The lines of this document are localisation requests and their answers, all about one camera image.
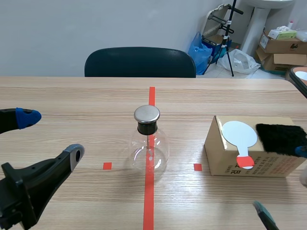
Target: black tripod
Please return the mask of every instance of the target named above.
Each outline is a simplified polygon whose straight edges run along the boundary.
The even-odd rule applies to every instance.
[[[227,22],[226,22],[226,25],[227,25],[226,33],[225,33],[225,36],[223,38],[223,42],[222,42],[222,45],[221,45],[219,51],[216,52],[215,56],[213,57],[213,60],[214,60],[216,58],[216,56],[218,55],[218,58],[217,58],[217,60],[215,62],[215,64],[217,64],[217,61],[220,58],[222,49],[226,48],[226,53],[227,53],[227,56],[228,56],[228,61],[229,61],[230,69],[231,69],[231,74],[232,74],[233,77],[234,77],[234,72],[232,70],[231,61],[230,61],[230,57],[229,57],[229,30],[230,30],[230,25],[231,25],[232,16],[233,16],[234,12],[237,12],[239,14],[243,14],[243,12],[241,10],[236,9],[235,6],[236,6],[236,0],[234,0],[232,6],[229,5],[229,8],[231,9],[231,12],[230,12],[229,20],[227,20]],[[203,74],[205,74],[205,72],[207,71],[207,69],[209,68],[209,66],[211,64],[212,64],[212,61],[209,63],[209,65],[207,66],[207,68],[206,68],[206,70],[204,71]]]

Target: glass carafe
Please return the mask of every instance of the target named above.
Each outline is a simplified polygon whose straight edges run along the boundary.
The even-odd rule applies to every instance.
[[[143,105],[134,112],[138,128],[130,139],[130,162],[139,170],[163,171],[169,157],[169,143],[165,133],[158,129],[160,111],[152,105]]]

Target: tripod stand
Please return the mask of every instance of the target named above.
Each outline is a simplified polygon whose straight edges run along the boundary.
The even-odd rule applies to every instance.
[[[238,9],[236,9],[235,6],[236,6],[236,0],[234,0],[232,6],[231,5],[228,6],[231,9],[231,12],[230,12],[229,20],[226,21],[226,25],[227,25],[226,32],[225,32],[225,35],[224,35],[224,38],[223,38],[222,45],[221,45],[220,49],[218,50],[218,52],[216,52],[215,56],[213,57],[213,60],[215,60],[216,56],[218,55],[217,60],[215,62],[215,64],[217,64],[217,61],[220,58],[222,49],[226,48],[226,53],[227,53],[227,56],[228,56],[229,66],[230,66],[231,74],[232,74],[233,77],[234,77],[234,72],[232,70],[231,61],[230,61],[230,57],[229,57],[229,31],[230,31],[230,25],[231,25],[231,22],[232,22],[232,17],[233,17],[234,12],[237,12],[239,14],[243,14],[243,12],[238,10]],[[219,19],[217,17],[212,17],[212,20],[215,20],[216,22],[219,22],[219,23],[221,21],[224,21],[223,19]],[[203,74],[205,74],[205,72],[207,71],[207,69],[209,68],[209,66],[211,64],[212,64],[212,61],[209,63],[209,65],[207,66],[207,68],[206,68],[206,70],[204,71]]]

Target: blue plastic bag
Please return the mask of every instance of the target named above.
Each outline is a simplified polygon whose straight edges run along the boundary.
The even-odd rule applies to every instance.
[[[203,74],[206,70],[211,53],[212,49],[207,48],[201,43],[201,33],[198,32],[195,35],[188,52],[195,62],[197,75]]]

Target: metal lid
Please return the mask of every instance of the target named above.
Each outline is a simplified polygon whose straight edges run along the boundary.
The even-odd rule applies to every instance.
[[[134,119],[141,124],[151,124],[156,122],[160,117],[160,111],[152,105],[143,105],[134,112]]]

